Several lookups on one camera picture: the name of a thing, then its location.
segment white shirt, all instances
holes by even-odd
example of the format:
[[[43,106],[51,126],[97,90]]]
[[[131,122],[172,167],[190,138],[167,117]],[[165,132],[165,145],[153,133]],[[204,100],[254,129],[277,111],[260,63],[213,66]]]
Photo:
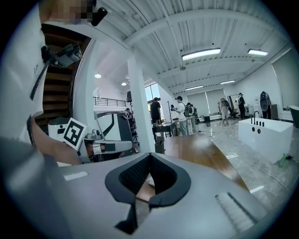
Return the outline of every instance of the white shirt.
[[[31,144],[27,120],[43,113],[45,73],[33,100],[30,94],[44,67],[41,48],[45,38],[41,31],[38,5],[27,14],[12,35],[1,59],[0,121],[1,136]]]
[[[185,105],[182,102],[178,104],[178,111],[181,111],[181,113],[178,114],[178,120],[179,121],[185,121],[185,120],[187,120],[187,118],[184,115]]]

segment window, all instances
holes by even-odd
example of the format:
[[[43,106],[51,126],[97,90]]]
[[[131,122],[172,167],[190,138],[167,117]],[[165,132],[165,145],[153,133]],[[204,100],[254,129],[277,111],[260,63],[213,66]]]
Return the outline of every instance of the window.
[[[146,94],[146,100],[150,101],[153,99],[153,96],[151,94],[150,86],[145,88],[145,94]]]
[[[145,94],[147,101],[153,100],[155,97],[160,98],[158,84],[152,84],[145,88]]]
[[[155,97],[160,98],[158,84],[153,84],[150,87],[151,87],[151,93],[153,95],[153,98],[155,98]]]
[[[222,98],[225,98],[223,89],[215,90],[215,91],[208,91],[206,93],[206,96],[207,96],[207,102],[208,102],[208,105],[209,105],[210,113],[214,114],[214,113],[219,112],[218,102]]]

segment fluorescent light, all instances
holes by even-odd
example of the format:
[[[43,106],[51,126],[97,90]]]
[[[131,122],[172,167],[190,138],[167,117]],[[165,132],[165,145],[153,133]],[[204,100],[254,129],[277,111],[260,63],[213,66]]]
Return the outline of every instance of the fluorescent light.
[[[195,86],[195,87],[192,87],[192,88],[185,89],[185,91],[195,90],[195,89],[202,88],[202,87],[204,87],[204,86],[203,85]]]
[[[196,57],[200,57],[200,56],[218,54],[218,53],[220,53],[220,51],[221,51],[220,48],[195,51],[193,53],[182,55],[182,59],[183,59],[183,61],[186,61],[186,60],[196,58]]]
[[[268,52],[267,51],[262,51],[262,50],[249,49],[248,54],[266,56],[266,55],[268,55]]]
[[[233,83],[233,82],[235,82],[235,80],[230,80],[230,81],[221,82],[220,84],[228,84],[228,83]]]

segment cable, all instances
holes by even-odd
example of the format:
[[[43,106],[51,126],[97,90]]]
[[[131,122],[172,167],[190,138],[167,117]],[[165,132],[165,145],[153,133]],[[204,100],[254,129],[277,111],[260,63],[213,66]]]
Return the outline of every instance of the cable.
[[[232,150],[230,150],[230,149],[228,149],[230,152],[234,152],[234,153],[236,153],[237,151],[232,151]]]
[[[299,175],[296,177],[296,180],[295,180],[295,182],[292,184],[292,187],[293,187],[294,184],[297,182],[298,177],[299,177]]]
[[[209,133],[209,134],[212,134],[212,135],[215,134],[215,132],[208,132],[208,131],[202,131],[202,130],[201,130],[201,132],[206,132],[206,133]]]
[[[283,186],[284,187],[284,189],[288,192],[288,194],[289,195],[291,195],[290,194],[290,192],[289,192],[289,190],[286,188],[286,186],[284,186],[276,177],[274,177],[274,176],[272,176],[272,175],[269,175],[269,174],[267,174],[264,170],[262,170],[262,169],[260,169],[257,165],[255,165],[255,164],[252,164],[252,163],[250,163],[250,162],[248,162],[248,161],[246,161],[245,159],[242,159],[242,158],[240,158],[240,157],[237,157],[234,153],[232,153],[233,154],[233,156],[235,156],[236,158],[238,158],[238,159],[241,159],[241,160],[243,160],[243,161],[245,161],[245,162],[247,162],[247,163],[249,163],[249,164],[251,164],[252,166],[254,166],[254,167],[257,167],[259,170],[261,170],[262,172],[264,172],[267,176],[269,176],[269,177],[271,177],[271,178],[273,178],[273,179],[275,179],[277,182],[279,182],[279,184],[281,185],[281,186]]]
[[[299,163],[296,159],[292,158],[296,163]]]

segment staircase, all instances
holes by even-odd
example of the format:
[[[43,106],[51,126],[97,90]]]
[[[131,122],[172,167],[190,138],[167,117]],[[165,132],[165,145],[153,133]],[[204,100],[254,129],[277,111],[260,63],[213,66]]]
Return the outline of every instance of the staircase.
[[[59,52],[71,43],[78,43],[84,53],[90,38],[71,30],[42,25],[46,45],[55,52]],[[57,117],[72,117],[73,84],[79,62],[73,63],[67,68],[49,66],[43,89],[43,114],[36,117],[36,123],[47,133],[49,120]]]

